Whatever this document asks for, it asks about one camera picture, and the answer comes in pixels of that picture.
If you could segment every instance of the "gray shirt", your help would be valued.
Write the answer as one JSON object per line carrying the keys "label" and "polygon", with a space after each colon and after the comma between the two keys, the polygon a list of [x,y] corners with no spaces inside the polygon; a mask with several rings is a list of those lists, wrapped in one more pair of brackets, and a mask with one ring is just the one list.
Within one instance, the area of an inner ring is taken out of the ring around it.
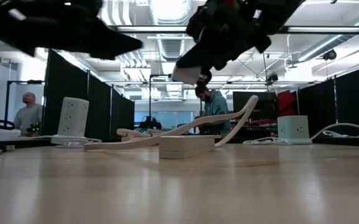
{"label": "gray shirt", "polygon": [[42,119],[42,105],[34,104],[31,107],[23,107],[21,108],[15,117],[13,123],[15,123],[16,127],[20,127],[20,131],[24,133],[24,131],[31,127],[32,124],[36,124],[36,122],[41,122]]}

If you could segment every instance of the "computer monitor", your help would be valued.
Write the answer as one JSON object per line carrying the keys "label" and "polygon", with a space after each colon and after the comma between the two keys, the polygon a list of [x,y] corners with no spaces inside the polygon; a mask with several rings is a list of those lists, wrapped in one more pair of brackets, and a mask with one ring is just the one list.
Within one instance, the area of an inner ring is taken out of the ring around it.
{"label": "computer monitor", "polygon": [[233,112],[239,112],[248,102],[251,96],[258,96],[258,102],[249,116],[250,119],[272,119],[277,118],[279,111],[278,99],[275,93],[261,93],[261,92],[233,92]]}

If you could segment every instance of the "table surface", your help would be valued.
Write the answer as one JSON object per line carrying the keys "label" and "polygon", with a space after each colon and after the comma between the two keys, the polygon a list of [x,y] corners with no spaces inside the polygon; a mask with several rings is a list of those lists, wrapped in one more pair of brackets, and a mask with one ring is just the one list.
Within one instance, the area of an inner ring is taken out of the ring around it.
{"label": "table surface", "polygon": [[359,147],[39,147],[0,156],[0,223],[359,223]]}

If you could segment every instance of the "bald man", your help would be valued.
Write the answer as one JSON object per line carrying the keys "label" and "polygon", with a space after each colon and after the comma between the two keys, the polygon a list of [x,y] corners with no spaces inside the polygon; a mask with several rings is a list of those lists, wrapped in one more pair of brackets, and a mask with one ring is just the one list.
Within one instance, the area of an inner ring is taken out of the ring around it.
{"label": "bald man", "polygon": [[25,93],[22,100],[26,106],[17,112],[13,123],[16,129],[20,129],[22,135],[26,135],[27,128],[31,127],[32,124],[36,124],[36,122],[41,122],[42,105],[35,103],[34,93]]}

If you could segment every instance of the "man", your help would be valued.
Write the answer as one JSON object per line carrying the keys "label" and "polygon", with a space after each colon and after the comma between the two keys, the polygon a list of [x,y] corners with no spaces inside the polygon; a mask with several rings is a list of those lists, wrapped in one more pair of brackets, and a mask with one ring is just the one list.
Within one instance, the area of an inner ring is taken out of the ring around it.
{"label": "man", "polygon": [[[228,103],[220,91],[210,91],[205,85],[197,85],[196,96],[205,102],[204,113],[202,116],[228,114]],[[210,132],[219,132],[226,136],[230,132],[230,120],[216,121],[214,123],[204,124]]]}
{"label": "man", "polygon": [[32,124],[36,124],[36,122],[41,122],[42,105],[35,103],[35,95],[33,93],[25,93],[22,100],[26,106],[17,112],[13,123],[16,129],[20,129],[22,135],[33,136],[33,134],[27,133],[26,129],[31,127]]}

